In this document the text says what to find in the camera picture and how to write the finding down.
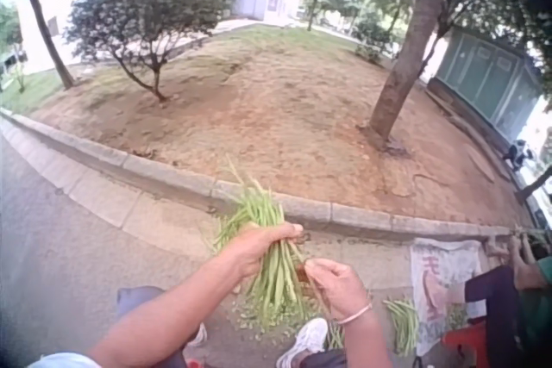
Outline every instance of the concrete curb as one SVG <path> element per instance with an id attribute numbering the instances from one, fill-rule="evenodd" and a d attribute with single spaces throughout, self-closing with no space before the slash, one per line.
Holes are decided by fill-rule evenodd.
<path id="1" fill-rule="evenodd" d="M 0 114 L 5 120 L 28 130 L 66 156 L 158 196 L 178 199 L 200 209 L 228 211 L 241 194 L 239 184 L 136 157 L 13 114 L 4 108 L 0 108 Z M 13 134 L 10 128 L 3 128 L 3 133 Z M 282 204 L 288 220 L 299 222 L 308 229 L 331 231 L 345 236 L 398 241 L 417 237 L 484 240 L 491 235 L 504 238 L 511 231 L 501 226 L 390 215 L 281 193 L 273 193 L 273 196 Z"/>

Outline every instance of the person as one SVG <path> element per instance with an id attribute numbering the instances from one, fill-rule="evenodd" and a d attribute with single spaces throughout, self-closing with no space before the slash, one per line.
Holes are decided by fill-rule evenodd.
<path id="1" fill-rule="evenodd" d="M 121 319 L 86 355 L 54 354 L 31 367 L 186 368 L 182 350 L 190 340 L 204 340 L 202 321 L 244 278 L 260 270 L 260 259 L 272 243 L 294 240 L 302 230 L 290 223 L 246 226 L 217 256 L 171 290 L 120 291 Z M 323 350 L 328 326 L 317 318 L 300 330 L 294 346 L 278 359 L 278 368 L 391 368 L 381 325 L 354 270 L 328 259 L 309 259 L 304 270 L 319 286 L 331 316 L 341 322 L 345 350 Z"/>
<path id="2" fill-rule="evenodd" d="M 527 235 L 521 240 L 511 237 L 509 255 L 511 265 L 449 288 L 426 272 L 426 296 L 441 315 L 446 315 L 450 303 L 486 301 L 486 349 L 491 368 L 551 366 L 552 361 L 543 359 L 549 358 L 546 346 L 552 340 L 552 257 L 536 261 Z"/>
<path id="3" fill-rule="evenodd" d="M 533 159 L 533 152 L 530 149 L 525 151 L 526 145 L 525 140 L 515 140 L 508 148 L 508 153 L 502 156 L 504 161 L 510 160 L 512 170 L 515 172 L 518 172 L 524 165 L 525 159 Z"/>

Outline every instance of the shoe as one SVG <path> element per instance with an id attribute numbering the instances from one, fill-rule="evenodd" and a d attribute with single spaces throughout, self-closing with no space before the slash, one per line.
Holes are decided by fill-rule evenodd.
<path id="1" fill-rule="evenodd" d="M 302 351 L 322 352 L 328 335 L 328 322 L 324 318 L 308 321 L 301 328 L 295 344 L 276 361 L 276 368 L 292 368 L 292 361 Z"/>
<path id="2" fill-rule="evenodd" d="M 199 325 L 198 334 L 193 340 L 188 342 L 186 346 L 199 346 L 205 341 L 207 341 L 207 329 L 205 329 L 205 325 L 201 323 Z"/>

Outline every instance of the hand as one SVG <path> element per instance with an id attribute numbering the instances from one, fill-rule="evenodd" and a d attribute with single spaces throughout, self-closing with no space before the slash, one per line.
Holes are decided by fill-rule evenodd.
<path id="1" fill-rule="evenodd" d="M 260 259 L 270 245 L 282 239 L 297 239 L 303 233 L 300 224 L 283 223 L 269 228 L 260 228 L 248 223 L 224 248 L 223 256 L 237 260 L 242 276 L 252 276 L 260 270 Z"/>
<path id="2" fill-rule="evenodd" d="M 304 271 L 322 288 L 337 321 L 349 318 L 370 303 L 364 284 L 351 266 L 329 259 L 309 259 Z"/>
<path id="3" fill-rule="evenodd" d="M 517 236 L 510 236 L 510 240 L 508 240 L 510 253 L 519 252 L 519 249 L 521 249 L 521 240 Z"/>

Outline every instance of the pavement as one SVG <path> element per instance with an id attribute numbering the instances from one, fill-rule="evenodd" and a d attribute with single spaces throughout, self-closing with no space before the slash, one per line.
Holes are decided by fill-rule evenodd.
<path id="1" fill-rule="evenodd" d="M 206 212 L 69 163 L 38 141 L 31 147 L 16 151 L 0 137 L 0 352 L 15 366 L 53 352 L 85 352 L 114 323 L 119 288 L 178 284 L 209 257 L 215 226 Z M 359 272 L 392 349 L 380 299 L 411 295 L 408 246 L 306 233 L 307 256 Z M 270 333 L 256 340 L 258 331 L 240 328 L 239 302 L 234 295 L 224 301 L 206 321 L 207 344 L 188 356 L 218 367 L 273 366 L 292 339 Z M 449 356 L 437 350 L 424 363 Z M 412 358 L 393 355 L 396 367 L 411 366 Z"/>

